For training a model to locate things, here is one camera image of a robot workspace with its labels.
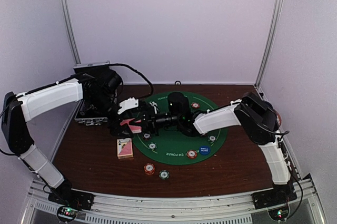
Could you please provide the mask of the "red-backed card deck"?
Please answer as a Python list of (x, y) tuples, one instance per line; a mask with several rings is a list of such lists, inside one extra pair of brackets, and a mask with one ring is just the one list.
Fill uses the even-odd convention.
[(125, 119), (123, 120), (120, 125), (128, 125), (129, 129), (131, 130), (132, 133), (137, 134), (137, 133), (142, 133), (142, 127), (140, 125), (132, 125), (131, 122), (134, 119)]

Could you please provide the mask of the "blue small blind button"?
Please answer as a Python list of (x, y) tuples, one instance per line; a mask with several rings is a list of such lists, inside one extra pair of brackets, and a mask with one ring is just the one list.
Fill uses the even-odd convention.
[(201, 155), (209, 155), (211, 153), (211, 148), (209, 146), (203, 145), (199, 147), (199, 153)]

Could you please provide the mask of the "brown chip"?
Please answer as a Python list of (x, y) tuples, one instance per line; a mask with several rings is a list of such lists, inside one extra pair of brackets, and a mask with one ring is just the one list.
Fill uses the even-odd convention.
[(149, 134), (149, 133), (144, 133), (143, 134), (143, 139), (144, 140), (150, 140), (151, 138), (152, 138), (151, 134)]

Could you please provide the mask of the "orange chip stack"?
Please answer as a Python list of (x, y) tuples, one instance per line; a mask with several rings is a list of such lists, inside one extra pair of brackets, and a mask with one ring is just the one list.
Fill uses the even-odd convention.
[(154, 164), (152, 163), (147, 163), (145, 166), (144, 166), (144, 172), (146, 175), (153, 175), (155, 173), (155, 166)]

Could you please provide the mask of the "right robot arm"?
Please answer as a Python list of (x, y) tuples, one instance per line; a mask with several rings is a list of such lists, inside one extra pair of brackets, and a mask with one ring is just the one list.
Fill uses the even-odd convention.
[(202, 111), (181, 92), (166, 98), (167, 112), (160, 113), (156, 104), (143, 101), (136, 119), (144, 132), (157, 133), (160, 128), (175, 126), (189, 137), (211, 131), (241, 126), (248, 138), (262, 150), (276, 188), (270, 192), (273, 203), (282, 203), (289, 195), (291, 174), (286, 162), (286, 151), (281, 142), (286, 132), (280, 132), (278, 115), (272, 105), (254, 93), (214, 110)]

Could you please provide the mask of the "orange chip bottom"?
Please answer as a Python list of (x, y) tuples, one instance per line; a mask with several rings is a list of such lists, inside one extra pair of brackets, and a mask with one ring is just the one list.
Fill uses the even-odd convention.
[(186, 153), (186, 156), (189, 158), (189, 159), (195, 159), (197, 157), (197, 152), (194, 151), (194, 150), (189, 150), (187, 153)]

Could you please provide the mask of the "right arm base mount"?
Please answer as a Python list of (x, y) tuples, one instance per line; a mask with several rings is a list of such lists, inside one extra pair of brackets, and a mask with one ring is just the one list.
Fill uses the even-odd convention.
[(296, 200), (298, 197), (295, 192), (285, 192), (276, 190), (267, 190), (255, 192), (252, 194), (252, 200), (255, 209), (270, 208), (289, 201)]

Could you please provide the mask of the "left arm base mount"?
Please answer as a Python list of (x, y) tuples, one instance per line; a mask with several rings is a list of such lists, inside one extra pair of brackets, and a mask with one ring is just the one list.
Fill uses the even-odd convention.
[(61, 197), (56, 196), (54, 193), (50, 193), (48, 200), (70, 206), (77, 210), (91, 210), (94, 202), (94, 195), (88, 192), (72, 190), (68, 199), (61, 199)]

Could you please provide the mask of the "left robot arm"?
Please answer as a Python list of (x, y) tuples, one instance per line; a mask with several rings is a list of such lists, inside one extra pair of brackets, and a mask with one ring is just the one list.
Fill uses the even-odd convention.
[(137, 108), (140, 101), (128, 98), (116, 103), (112, 100), (111, 95), (119, 86), (120, 79), (115, 71), (109, 71), (104, 77), (80, 73), (28, 92), (8, 92), (5, 95), (1, 128), (10, 155), (19, 157), (31, 168), (64, 205), (71, 205), (76, 199), (72, 185), (35, 145), (27, 123), (59, 106), (88, 100), (109, 119), (115, 131), (126, 132), (126, 136), (130, 137), (132, 132), (129, 127), (121, 125), (122, 114)]

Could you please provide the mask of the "green chip stack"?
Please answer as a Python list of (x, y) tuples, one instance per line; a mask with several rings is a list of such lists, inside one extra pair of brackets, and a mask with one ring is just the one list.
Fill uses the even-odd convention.
[(160, 179), (166, 180), (170, 177), (170, 173), (167, 170), (161, 170), (158, 176), (160, 177)]

